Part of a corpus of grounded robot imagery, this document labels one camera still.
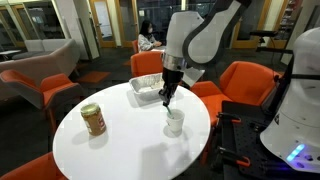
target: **aluminum tray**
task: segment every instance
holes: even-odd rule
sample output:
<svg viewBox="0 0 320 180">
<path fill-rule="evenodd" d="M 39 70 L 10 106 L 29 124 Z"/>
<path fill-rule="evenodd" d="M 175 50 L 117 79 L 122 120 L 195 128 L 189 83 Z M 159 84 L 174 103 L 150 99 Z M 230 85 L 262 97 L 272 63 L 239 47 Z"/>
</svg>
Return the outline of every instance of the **aluminum tray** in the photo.
<svg viewBox="0 0 320 180">
<path fill-rule="evenodd" d="M 162 73 L 150 74 L 129 80 L 129 84 L 139 99 L 143 101 L 151 101 L 160 99 L 159 91 L 162 89 L 164 81 Z"/>
</svg>

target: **jar lid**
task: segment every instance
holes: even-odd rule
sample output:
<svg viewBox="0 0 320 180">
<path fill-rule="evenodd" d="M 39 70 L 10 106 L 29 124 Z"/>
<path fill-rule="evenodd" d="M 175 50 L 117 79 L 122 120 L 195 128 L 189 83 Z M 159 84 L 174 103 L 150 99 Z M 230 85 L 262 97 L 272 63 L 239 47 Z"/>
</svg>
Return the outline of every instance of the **jar lid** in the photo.
<svg viewBox="0 0 320 180">
<path fill-rule="evenodd" d="M 81 108 L 81 114 L 92 115 L 95 114 L 99 109 L 100 107 L 97 103 L 87 104 Z"/>
</svg>

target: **white robot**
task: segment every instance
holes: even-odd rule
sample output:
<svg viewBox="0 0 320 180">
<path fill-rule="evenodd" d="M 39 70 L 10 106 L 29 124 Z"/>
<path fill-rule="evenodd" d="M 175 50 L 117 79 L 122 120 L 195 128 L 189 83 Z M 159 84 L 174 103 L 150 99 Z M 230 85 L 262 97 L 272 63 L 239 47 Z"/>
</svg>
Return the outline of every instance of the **white robot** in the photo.
<svg viewBox="0 0 320 180">
<path fill-rule="evenodd" d="M 205 20 L 197 12 L 173 14 L 162 57 L 165 84 L 159 95 L 164 106 L 170 104 L 181 80 L 192 86 L 221 58 L 223 43 L 250 4 L 251 0 L 217 0 Z M 292 79 L 274 121 L 261 133 L 271 153 L 296 170 L 316 173 L 320 173 L 319 52 L 319 28 L 297 39 L 293 73 L 300 75 Z"/>
</svg>

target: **round white table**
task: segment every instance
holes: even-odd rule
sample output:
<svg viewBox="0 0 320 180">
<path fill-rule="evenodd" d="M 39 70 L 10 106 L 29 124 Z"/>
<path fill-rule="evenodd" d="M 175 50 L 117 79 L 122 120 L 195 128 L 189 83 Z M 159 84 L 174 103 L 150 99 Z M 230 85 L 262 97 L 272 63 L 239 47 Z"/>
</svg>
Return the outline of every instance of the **round white table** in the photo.
<svg viewBox="0 0 320 180">
<path fill-rule="evenodd" d="M 80 108 L 100 105 L 107 125 L 90 136 Z M 178 87 L 169 105 L 185 113 L 183 130 L 172 133 L 162 101 L 143 102 L 129 83 L 93 94 L 63 119 L 53 141 L 53 155 L 70 180 L 167 180 L 185 171 L 200 155 L 209 136 L 210 118 L 203 102 Z"/>
</svg>

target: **gray sofa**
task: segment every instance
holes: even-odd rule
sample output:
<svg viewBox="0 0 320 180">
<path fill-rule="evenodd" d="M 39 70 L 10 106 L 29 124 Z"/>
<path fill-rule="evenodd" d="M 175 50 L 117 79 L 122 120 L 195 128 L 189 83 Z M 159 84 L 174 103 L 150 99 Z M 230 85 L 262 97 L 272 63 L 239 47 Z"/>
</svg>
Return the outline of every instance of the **gray sofa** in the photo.
<svg viewBox="0 0 320 180">
<path fill-rule="evenodd" d="M 26 58 L 0 62 L 0 72 L 14 69 L 40 85 L 42 79 L 55 74 L 63 73 L 69 76 L 80 58 L 80 49 L 73 39 L 28 40 L 26 45 L 29 52 L 20 54 Z M 17 95 L 0 81 L 0 100 Z"/>
</svg>

